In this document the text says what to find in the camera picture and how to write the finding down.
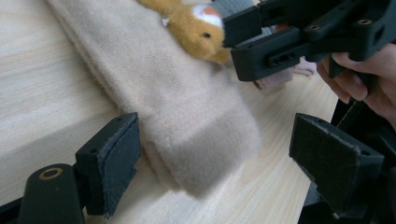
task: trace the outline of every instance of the stuffed animal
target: stuffed animal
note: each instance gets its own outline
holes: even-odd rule
[[[230,58],[230,51],[222,47],[222,18],[210,5],[183,5],[180,0],[137,1],[163,15],[163,25],[190,55],[215,63]]]

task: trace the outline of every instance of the black 3d-printed part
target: black 3d-printed part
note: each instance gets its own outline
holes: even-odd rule
[[[84,223],[72,166],[54,164],[30,175],[18,223]]]
[[[378,178],[384,156],[323,119],[296,114],[290,156],[339,217],[362,218],[360,195]]]
[[[76,153],[78,173],[90,183],[89,215],[114,214],[140,152],[138,116],[132,113],[111,120]]]
[[[250,7],[223,20],[226,38],[224,48],[233,48],[235,45],[262,34],[260,11],[257,7]]]
[[[335,218],[332,209],[325,202],[304,206],[298,224],[385,224],[371,222],[372,213],[367,213],[364,218]]]
[[[390,201],[390,209],[392,210],[393,218],[396,221],[396,167],[389,169],[387,191]]]
[[[257,7],[262,27],[285,21],[295,24],[296,30],[236,45],[231,53],[241,81],[271,76],[299,63],[296,59],[303,56],[318,62],[331,52],[348,52],[351,60],[364,61],[396,39],[396,0],[268,0]],[[235,23],[249,27],[254,22],[247,15],[232,15],[224,23],[225,29],[234,33],[228,33],[224,42],[239,36]]]
[[[17,223],[22,198],[0,206],[0,223]]]

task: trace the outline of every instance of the black plastic arm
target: black plastic arm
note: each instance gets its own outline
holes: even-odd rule
[[[270,76],[299,63],[302,56],[317,62],[331,52],[349,52],[351,60],[363,61],[396,39],[396,0],[273,0],[255,8],[224,20],[224,45],[232,48],[241,81]],[[251,21],[257,18],[262,26],[282,21],[296,26],[239,44],[261,33],[257,22]]]
[[[140,157],[136,113],[111,120],[77,153],[74,166],[53,164],[30,175],[24,196],[0,207],[0,223],[84,223],[113,216]]]
[[[396,132],[365,103],[339,101],[332,123],[297,114],[290,156],[323,198],[299,223],[396,223]]]

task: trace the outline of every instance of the screw hole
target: screw hole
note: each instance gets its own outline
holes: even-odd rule
[[[48,169],[46,171],[43,171],[38,178],[41,180],[49,180],[52,178],[55,178],[56,176],[60,175],[62,173],[62,169],[61,168],[51,168]]]
[[[318,25],[311,25],[310,27],[309,27],[309,29],[311,29],[311,30],[318,30],[318,29],[320,29],[320,26],[318,26]]]
[[[363,150],[363,151],[361,152],[361,155],[363,155],[363,156],[370,156],[371,154],[370,154],[370,152]]]
[[[369,25],[371,23],[373,23],[373,21],[371,21],[371,20],[359,20],[358,21],[359,25]]]
[[[290,60],[290,55],[284,54],[284,55],[280,56],[277,61],[279,63],[286,63],[288,60]]]

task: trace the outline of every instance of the beige fleece fabric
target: beige fleece fabric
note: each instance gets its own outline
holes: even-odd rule
[[[135,0],[48,0],[93,75],[170,189],[205,196],[261,144],[255,119],[222,65],[191,57]]]

